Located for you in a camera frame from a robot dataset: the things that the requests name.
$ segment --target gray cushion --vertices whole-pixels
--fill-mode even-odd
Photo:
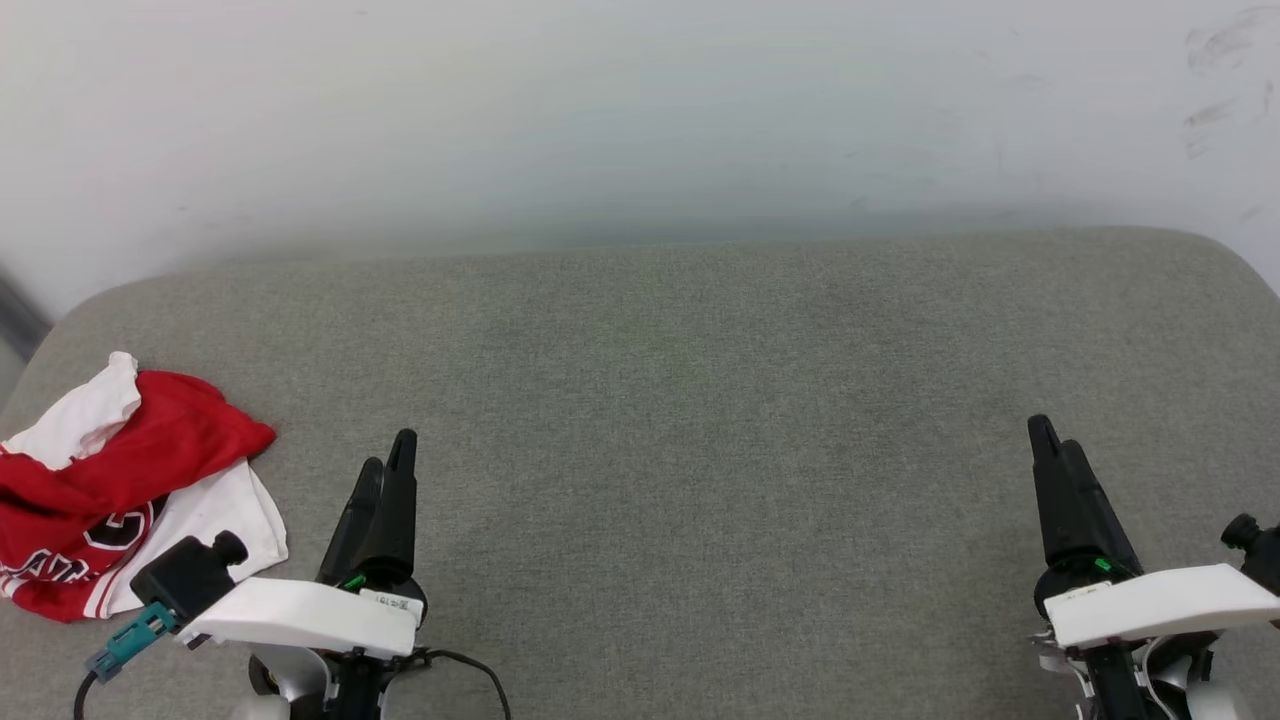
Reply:
[[[128,350],[279,432],[310,578],[361,461],[416,428],[422,639],[520,719],[1065,717],[1038,669],[1028,415],[1084,445],[1148,569],[1280,520],[1280,302],[1166,231],[233,266],[91,300],[3,418]],[[64,717],[123,623],[0,606],[5,716]],[[90,717],[224,717],[242,647],[156,646]],[[1217,667],[1275,707],[1280,635]],[[392,717],[494,717],[442,664]]]

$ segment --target black cable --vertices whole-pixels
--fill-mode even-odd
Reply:
[[[498,700],[502,701],[502,716],[504,720],[511,720],[511,703],[507,702],[507,692],[502,689],[502,682],[498,680],[498,674],[490,670],[489,666],[485,665],[484,662],[480,662],[479,660],[472,660],[466,655],[462,655],[461,652],[453,652],[452,650],[428,650],[426,652],[422,653],[415,652],[413,657],[422,660],[429,666],[431,665],[431,660],[436,657],[444,657],[448,660],[453,660],[454,662],[470,665],[476,670],[480,670],[485,675],[489,675],[489,679],[493,680],[493,689],[498,691]]]
[[[88,697],[88,689],[93,687],[93,680],[96,679],[97,675],[93,673],[84,675],[84,682],[81,683],[81,688],[76,691],[76,702],[72,705],[73,720],[84,720],[84,698]]]

